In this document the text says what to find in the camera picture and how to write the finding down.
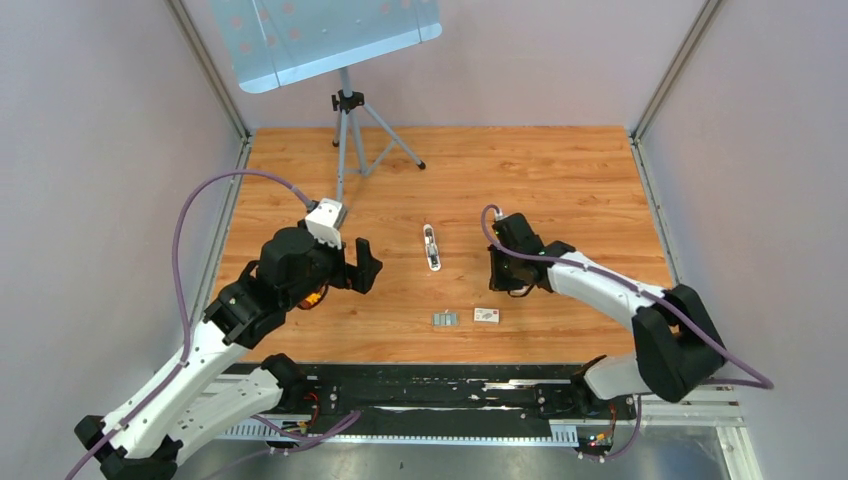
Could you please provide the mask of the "white staple box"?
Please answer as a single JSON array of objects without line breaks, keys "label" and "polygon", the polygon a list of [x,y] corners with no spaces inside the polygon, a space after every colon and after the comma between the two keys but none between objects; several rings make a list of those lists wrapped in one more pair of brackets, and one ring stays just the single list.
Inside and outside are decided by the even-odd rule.
[{"label": "white staple box", "polygon": [[475,308],[473,311],[473,321],[478,323],[499,324],[500,311],[498,309]]}]

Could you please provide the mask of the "grey staple strips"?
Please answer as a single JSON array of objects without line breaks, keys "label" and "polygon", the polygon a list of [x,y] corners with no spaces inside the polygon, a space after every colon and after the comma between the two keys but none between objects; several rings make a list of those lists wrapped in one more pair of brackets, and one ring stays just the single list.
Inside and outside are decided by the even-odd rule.
[{"label": "grey staple strips", "polygon": [[456,312],[435,313],[432,317],[432,325],[434,327],[453,327],[458,324],[459,317]]}]

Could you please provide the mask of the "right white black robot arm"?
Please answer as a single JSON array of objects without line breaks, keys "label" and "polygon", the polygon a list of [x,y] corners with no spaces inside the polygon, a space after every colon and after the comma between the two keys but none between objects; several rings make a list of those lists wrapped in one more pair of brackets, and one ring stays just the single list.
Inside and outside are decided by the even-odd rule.
[{"label": "right white black robot arm", "polygon": [[676,403],[726,364],[724,343],[693,288],[643,283],[570,244],[546,244],[521,213],[497,210],[483,231],[490,241],[491,290],[518,298],[534,289],[566,296],[632,334],[632,353],[600,355],[571,375],[571,403],[580,415],[596,417],[611,400],[635,394]]}]

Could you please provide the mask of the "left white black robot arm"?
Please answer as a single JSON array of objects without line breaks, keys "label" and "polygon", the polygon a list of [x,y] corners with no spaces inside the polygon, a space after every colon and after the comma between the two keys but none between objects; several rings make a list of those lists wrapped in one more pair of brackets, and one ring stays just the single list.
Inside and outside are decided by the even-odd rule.
[{"label": "left white black robot arm", "polygon": [[226,369],[281,327],[293,309],[320,303],[331,288],[366,294],[383,264],[364,238],[356,261],[305,225],[275,233],[236,281],[206,308],[188,345],[139,392],[105,416],[89,415],[74,432],[107,479],[170,479],[178,467],[240,421],[274,408],[298,411],[311,397],[306,374],[287,355],[267,357],[246,379],[213,397],[199,396]]}]

